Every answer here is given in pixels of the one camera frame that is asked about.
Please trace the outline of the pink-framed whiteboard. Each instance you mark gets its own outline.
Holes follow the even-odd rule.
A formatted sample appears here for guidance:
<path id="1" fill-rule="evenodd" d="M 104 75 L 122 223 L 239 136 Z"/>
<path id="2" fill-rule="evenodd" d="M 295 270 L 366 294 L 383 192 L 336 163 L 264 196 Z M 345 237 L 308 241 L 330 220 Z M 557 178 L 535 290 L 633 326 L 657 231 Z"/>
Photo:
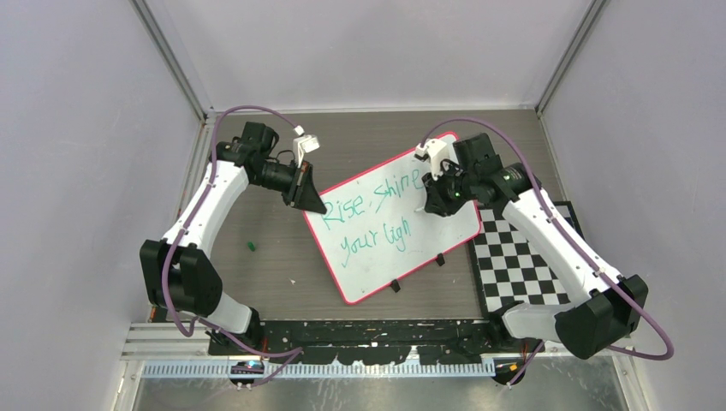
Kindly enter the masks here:
<path id="1" fill-rule="evenodd" d="M 473 202 L 450 217 L 415 212 L 424 207 L 422 177 L 429 170 L 409 149 L 324 190 L 324 215 L 304 212 L 347 304 L 363 301 L 479 234 Z"/>

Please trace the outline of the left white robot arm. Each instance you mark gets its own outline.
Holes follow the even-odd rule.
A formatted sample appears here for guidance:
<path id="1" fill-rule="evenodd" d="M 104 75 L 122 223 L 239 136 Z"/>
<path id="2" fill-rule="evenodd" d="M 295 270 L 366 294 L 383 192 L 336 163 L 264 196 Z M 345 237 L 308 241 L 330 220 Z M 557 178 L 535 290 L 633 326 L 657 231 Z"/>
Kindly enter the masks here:
<path id="1" fill-rule="evenodd" d="M 253 354 L 263 341 L 257 310 L 223 291 L 210 260 L 211 248 L 231 206 L 249 185 L 279 192 L 292 208 L 324 214 L 314 187 L 311 163 L 304 159 L 319 147 L 318 138 L 295 127 L 294 157 L 283 164 L 271 152 L 278 133 L 260 122 L 247 122 L 241 135 L 221 141 L 203 181 L 187 209 L 159 240 L 140 248 L 140 263 L 149 301 L 155 307 L 195 315 L 230 332 L 229 342 Z"/>

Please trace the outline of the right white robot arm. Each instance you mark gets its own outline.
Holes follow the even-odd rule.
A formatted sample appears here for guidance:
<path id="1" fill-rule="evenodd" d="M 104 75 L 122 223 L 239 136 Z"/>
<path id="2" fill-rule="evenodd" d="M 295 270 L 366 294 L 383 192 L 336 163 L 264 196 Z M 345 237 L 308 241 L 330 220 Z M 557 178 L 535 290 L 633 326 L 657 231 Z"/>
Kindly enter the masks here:
<path id="1" fill-rule="evenodd" d="M 422 177 L 425 212 L 450 217 L 474 203 L 492 209 L 541 256 L 567 295 L 560 305 L 515 301 L 491 313 L 494 348 L 506 352 L 536 338 L 561 343 L 586 360 L 637 329 L 648 295 L 645 281 L 624 277 L 600 259 L 524 164 L 503 165 L 487 134 L 454 143 L 431 139 L 416 146 L 414 156 L 430 166 Z"/>

